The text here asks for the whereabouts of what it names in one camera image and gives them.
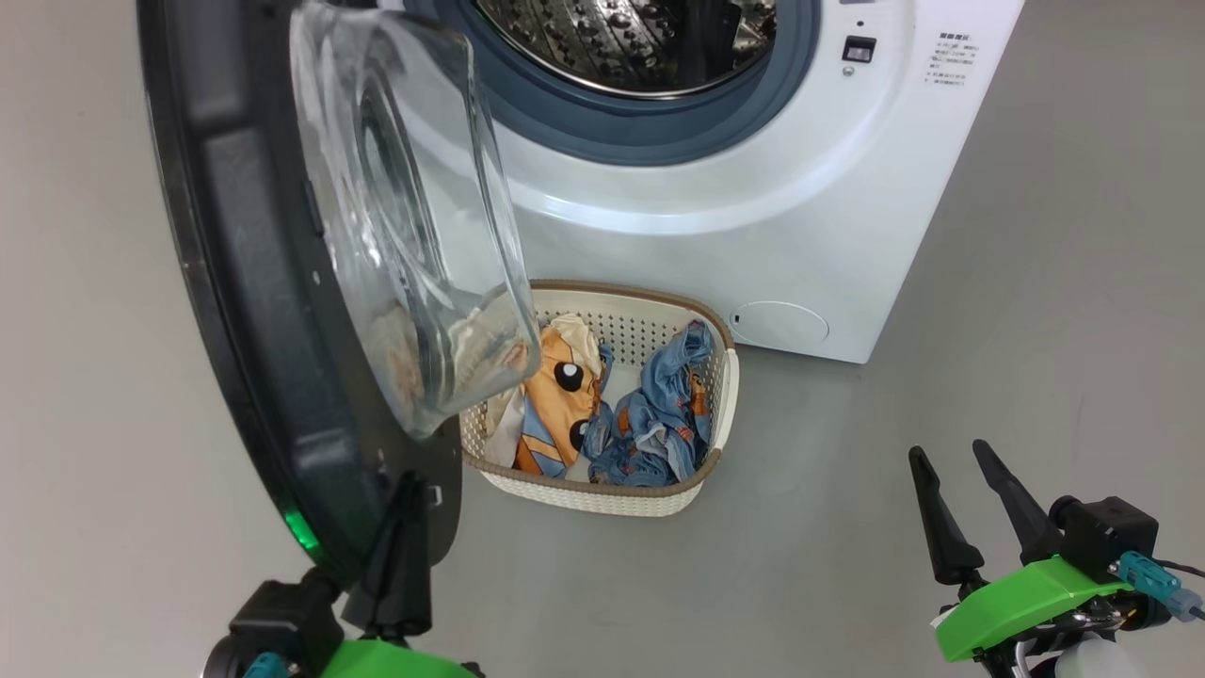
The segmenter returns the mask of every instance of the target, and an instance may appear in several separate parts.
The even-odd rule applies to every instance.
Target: cartoon eye
[[[552,369],[552,375],[557,378],[557,384],[570,394],[582,388],[582,369],[574,364],[557,364]]]
[[[582,443],[586,441],[586,432],[589,431],[589,429],[590,423],[586,419],[580,419],[569,428],[569,444],[572,446],[575,450],[582,452]]]

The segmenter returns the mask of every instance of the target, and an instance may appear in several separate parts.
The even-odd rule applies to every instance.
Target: blue connector
[[[284,660],[276,653],[264,653],[255,658],[242,678],[289,678]]]
[[[1122,554],[1117,561],[1117,578],[1140,594],[1146,594],[1163,603],[1180,621],[1193,621],[1193,608],[1203,609],[1201,597],[1185,589],[1178,577],[1159,564],[1135,552]]]

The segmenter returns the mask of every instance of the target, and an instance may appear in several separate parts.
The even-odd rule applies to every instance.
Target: green light
[[[301,544],[307,554],[313,555],[316,552],[322,550],[322,544],[318,543],[318,537],[315,537],[313,530],[310,530],[310,524],[301,518],[301,513],[298,511],[284,512],[284,524],[289,526],[289,531],[293,532],[293,538]]]

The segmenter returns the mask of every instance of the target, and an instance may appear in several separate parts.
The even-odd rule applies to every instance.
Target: white washing machine
[[[392,2],[474,43],[531,277],[686,294],[745,344],[856,364],[1022,4]],[[683,84],[690,19],[734,6],[736,58]]]

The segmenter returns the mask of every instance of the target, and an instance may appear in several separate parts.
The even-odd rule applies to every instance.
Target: blue denim clothing
[[[599,395],[606,391],[606,383],[611,381],[611,365],[615,362],[615,352],[611,344],[599,342],[599,361],[602,362],[602,379],[599,381]]]
[[[640,389],[615,412],[604,403],[582,446],[592,483],[662,488],[694,476],[711,440],[706,394],[694,369],[710,355],[711,332],[694,320],[648,358]]]
[[[663,456],[640,453],[630,440],[618,436],[615,413],[606,403],[590,421],[582,454],[590,460],[590,483],[628,488],[664,488],[674,483]]]
[[[640,390],[657,419],[677,431],[694,450],[695,468],[703,466],[711,443],[711,413],[695,369],[710,356],[711,331],[703,320],[693,319],[669,344],[648,356],[640,373]]]

